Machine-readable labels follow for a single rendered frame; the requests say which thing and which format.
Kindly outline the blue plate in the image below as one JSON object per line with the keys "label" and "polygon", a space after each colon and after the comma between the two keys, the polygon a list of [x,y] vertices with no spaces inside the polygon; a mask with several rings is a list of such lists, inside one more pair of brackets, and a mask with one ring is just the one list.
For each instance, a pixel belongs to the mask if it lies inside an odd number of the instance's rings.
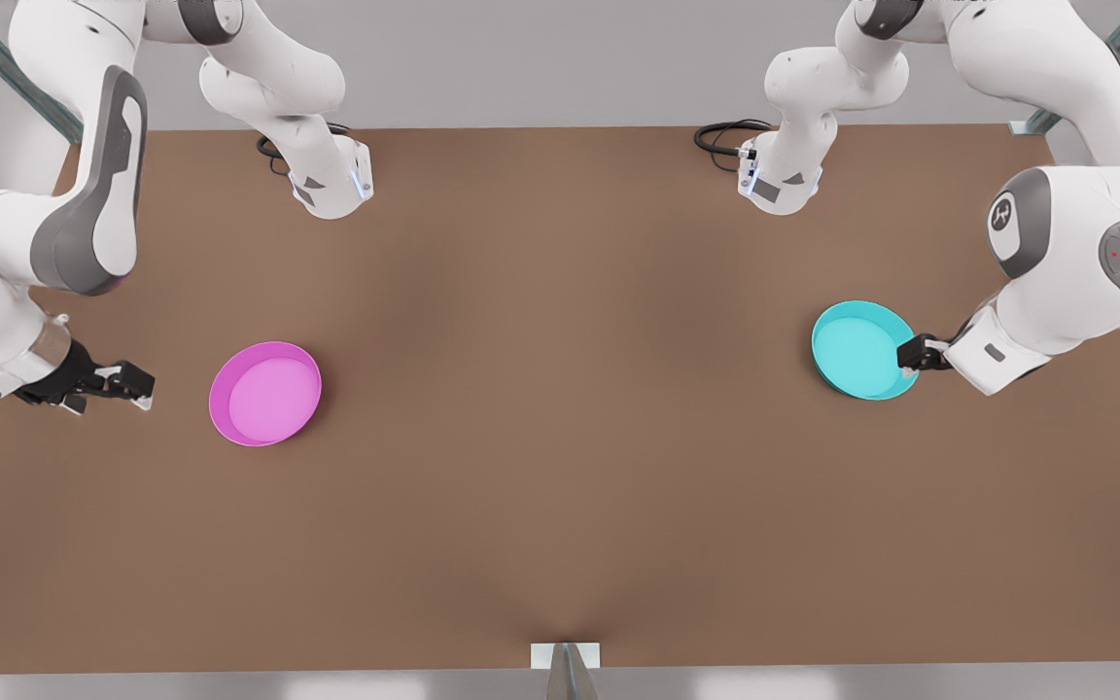
{"label": "blue plate", "polygon": [[867,402],[885,402],[914,386],[898,366],[897,347],[915,337],[899,315],[880,304],[848,300],[828,307],[814,324],[812,354],[825,384]]}

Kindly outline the pink plate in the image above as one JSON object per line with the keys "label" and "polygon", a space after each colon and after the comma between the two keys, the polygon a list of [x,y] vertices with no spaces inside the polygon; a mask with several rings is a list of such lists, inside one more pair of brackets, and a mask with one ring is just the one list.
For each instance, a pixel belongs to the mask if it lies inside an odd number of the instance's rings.
{"label": "pink plate", "polygon": [[268,340],[239,351],[215,373],[208,412],[232,444],[263,447],[301,431],[323,396],[323,376],[306,349]]}

